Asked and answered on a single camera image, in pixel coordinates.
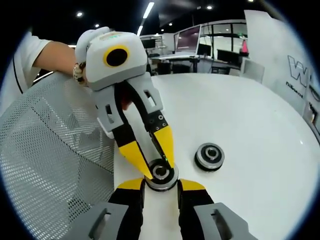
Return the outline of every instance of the white wall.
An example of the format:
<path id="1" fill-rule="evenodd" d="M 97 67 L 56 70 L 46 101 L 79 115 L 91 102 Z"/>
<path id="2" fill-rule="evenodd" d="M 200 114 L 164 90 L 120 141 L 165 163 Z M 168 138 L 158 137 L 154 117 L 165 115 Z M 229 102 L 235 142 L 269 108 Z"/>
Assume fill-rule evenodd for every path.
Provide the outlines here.
<path id="1" fill-rule="evenodd" d="M 164 50 L 167 52 L 165 54 L 172 54 L 172 52 L 175 50 L 175 38 L 174 33 L 164 33 L 162 34 L 162 41 L 163 45 L 166 46 Z"/>
<path id="2" fill-rule="evenodd" d="M 312 66 L 298 35 L 287 23 L 266 12 L 245 10 L 244 13 L 249 57 L 265 67 L 262 84 L 291 104 L 299 114 L 304 113 L 306 98 L 320 114 L 320 102 L 314 101 L 309 94 L 306 97 Z"/>

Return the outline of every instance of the person's hand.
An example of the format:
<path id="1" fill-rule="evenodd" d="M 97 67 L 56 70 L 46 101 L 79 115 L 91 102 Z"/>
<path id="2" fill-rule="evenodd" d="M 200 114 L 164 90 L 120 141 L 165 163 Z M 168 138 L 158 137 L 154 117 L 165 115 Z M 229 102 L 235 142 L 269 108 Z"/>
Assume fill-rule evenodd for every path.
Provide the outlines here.
<path id="1" fill-rule="evenodd" d="M 89 47 L 89 43 L 94 38 L 99 35 L 106 34 L 110 32 L 110 28 L 107 26 L 100 27 L 97 29 L 90 29 L 82 33 L 79 37 L 76 47 L 75 47 L 75 59 L 78 64 L 84 63 L 87 60 L 87 50 Z"/>

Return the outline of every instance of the monitor screen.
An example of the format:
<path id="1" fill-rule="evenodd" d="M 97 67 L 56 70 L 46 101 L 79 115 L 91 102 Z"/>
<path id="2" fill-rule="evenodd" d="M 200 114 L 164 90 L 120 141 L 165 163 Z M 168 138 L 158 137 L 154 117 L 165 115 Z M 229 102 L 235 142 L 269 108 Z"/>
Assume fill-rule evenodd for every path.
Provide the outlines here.
<path id="1" fill-rule="evenodd" d="M 211 46 L 200 43 L 197 54 L 211 56 Z"/>
<path id="2" fill-rule="evenodd" d="M 218 60 L 239 65 L 240 64 L 239 57 L 240 57 L 239 53 L 218 49 L 218 57 L 217 57 Z"/>
<path id="3" fill-rule="evenodd" d="M 156 47 L 156 40 L 155 39 L 142 40 L 142 44 L 145 49 L 153 49 Z"/>
<path id="4" fill-rule="evenodd" d="M 176 52 L 196 53 L 201 26 L 194 26 L 179 33 Z"/>

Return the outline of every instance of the yellow circle logo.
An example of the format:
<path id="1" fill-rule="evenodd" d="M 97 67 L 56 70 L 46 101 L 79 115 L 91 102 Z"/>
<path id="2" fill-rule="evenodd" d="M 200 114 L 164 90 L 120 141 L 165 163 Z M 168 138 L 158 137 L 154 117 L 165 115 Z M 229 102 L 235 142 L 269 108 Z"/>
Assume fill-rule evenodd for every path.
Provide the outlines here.
<path id="1" fill-rule="evenodd" d="M 116 68 L 123 65 L 128 58 L 129 49 L 124 45 L 115 45 L 103 54 L 103 63 L 110 68 Z"/>

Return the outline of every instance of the gray gripper housing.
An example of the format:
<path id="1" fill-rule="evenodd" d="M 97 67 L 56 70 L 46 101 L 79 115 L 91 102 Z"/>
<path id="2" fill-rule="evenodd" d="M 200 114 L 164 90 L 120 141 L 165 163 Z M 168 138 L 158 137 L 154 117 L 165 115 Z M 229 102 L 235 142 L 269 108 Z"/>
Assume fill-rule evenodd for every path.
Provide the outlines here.
<path id="1" fill-rule="evenodd" d="M 60 240 L 116 240 L 127 209 L 127 205 L 101 202 L 79 215 Z"/>
<path id="2" fill-rule="evenodd" d="M 149 72 L 126 81 L 138 93 L 148 114 L 163 109 L 159 91 L 154 87 Z M 92 96 L 98 108 L 98 121 L 105 132 L 111 132 L 124 124 L 117 110 L 114 85 L 94 91 Z M 152 98 L 154 105 L 150 103 L 148 97 Z M 110 115 L 107 113 L 107 107 L 111 110 Z"/>
<path id="3" fill-rule="evenodd" d="M 195 206 L 205 240 L 258 240 L 248 223 L 223 203 Z"/>

